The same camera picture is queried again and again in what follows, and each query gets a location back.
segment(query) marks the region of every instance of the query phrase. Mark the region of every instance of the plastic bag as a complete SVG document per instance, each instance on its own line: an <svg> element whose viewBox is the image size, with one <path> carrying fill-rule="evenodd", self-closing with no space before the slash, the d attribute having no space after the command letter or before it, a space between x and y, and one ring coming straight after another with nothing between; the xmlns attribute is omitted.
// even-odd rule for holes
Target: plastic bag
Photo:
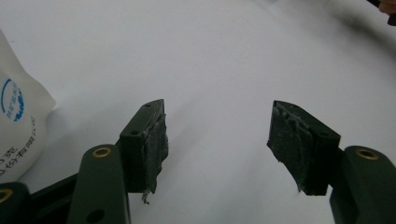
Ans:
<svg viewBox="0 0 396 224"><path fill-rule="evenodd" d="M55 101L22 68L0 30L0 183L17 180L46 143L46 118Z"/></svg>

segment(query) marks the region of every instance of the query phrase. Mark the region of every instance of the white table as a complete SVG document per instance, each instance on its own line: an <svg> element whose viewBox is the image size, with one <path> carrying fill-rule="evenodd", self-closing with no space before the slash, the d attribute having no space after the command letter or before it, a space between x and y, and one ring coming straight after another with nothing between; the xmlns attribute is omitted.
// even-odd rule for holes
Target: white table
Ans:
<svg viewBox="0 0 396 224"><path fill-rule="evenodd" d="M272 102L396 162L387 19L363 0L0 1L11 47L57 101L21 182L35 192L76 173L163 98L170 154L150 205L130 196L133 223L333 223L329 196L299 193L266 146Z"/></svg>

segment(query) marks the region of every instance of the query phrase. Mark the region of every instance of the blue logo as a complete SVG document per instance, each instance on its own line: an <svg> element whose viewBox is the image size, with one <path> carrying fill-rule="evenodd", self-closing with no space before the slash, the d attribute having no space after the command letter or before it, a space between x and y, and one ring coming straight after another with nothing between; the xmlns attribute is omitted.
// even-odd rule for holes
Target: blue logo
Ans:
<svg viewBox="0 0 396 224"><path fill-rule="evenodd" d="M22 118L24 101L21 89L8 79L1 91L1 109L7 118L18 121Z"/></svg>

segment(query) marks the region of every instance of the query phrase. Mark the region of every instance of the dark object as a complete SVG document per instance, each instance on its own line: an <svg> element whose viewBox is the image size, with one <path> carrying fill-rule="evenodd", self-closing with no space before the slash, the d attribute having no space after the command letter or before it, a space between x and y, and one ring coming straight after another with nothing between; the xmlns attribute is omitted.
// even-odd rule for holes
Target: dark object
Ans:
<svg viewBox="0 0 396 224"><path fill-rule="evenodd" d="M306 195L330 184L335 223L395 223L396 169L368 147L338 148L340 135L297 105L274 101L268 147Z"/></svg>
<svg viewBox="0 0 396 224"><path fill-rule="evenodd" d="M268 147L306 195L325 195L341 136L297 105L275 101Z"/></svg>
<svg viewBox="0 0 396 224"><path fill-rule="evenodd" d="M381 1L378 0L367 0L367 1L373 4L375 7L379 7L379 4L381 4ZM388 25L396 26L396 14L389 15Z"/></svg>
<svg viewBox="0 0 396 224"><path fill-rule="evenodd" d="M137 111L116 145L88 150L78 174L34 194L18 182L1 184L0 222L129 223L127 193L154 193L167 155L163 100L157 100Z"/></svg>

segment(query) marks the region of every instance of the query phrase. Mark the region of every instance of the brass screw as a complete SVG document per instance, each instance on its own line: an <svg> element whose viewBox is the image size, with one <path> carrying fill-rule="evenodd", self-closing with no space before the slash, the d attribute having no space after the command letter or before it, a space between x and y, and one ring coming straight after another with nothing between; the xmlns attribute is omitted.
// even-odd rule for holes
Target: brass screw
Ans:
<svg viewBox="0 0 396 224"><path fill-rule="evenodd" d="M12 189L0 189L0 203L5 202L9 197L11 197L14 191Z"/></svg>
<svg viewBox="0 0 396 224"><path fill-rule="evenodd" d="M111 148L109 147L100 147L97 148L93 153L92 156L95 158L104 158L111 153Z"/></svg>
<svg viewBox="0 0 396 224"><path fill-rule="evenodd" d="M363 157L364 159L367 159L370 161L376 161L379 159L378 155L375 152L373 152L372 150L365 149L365 148L357 149L356 154L358 154L358 156Z"/></svg>

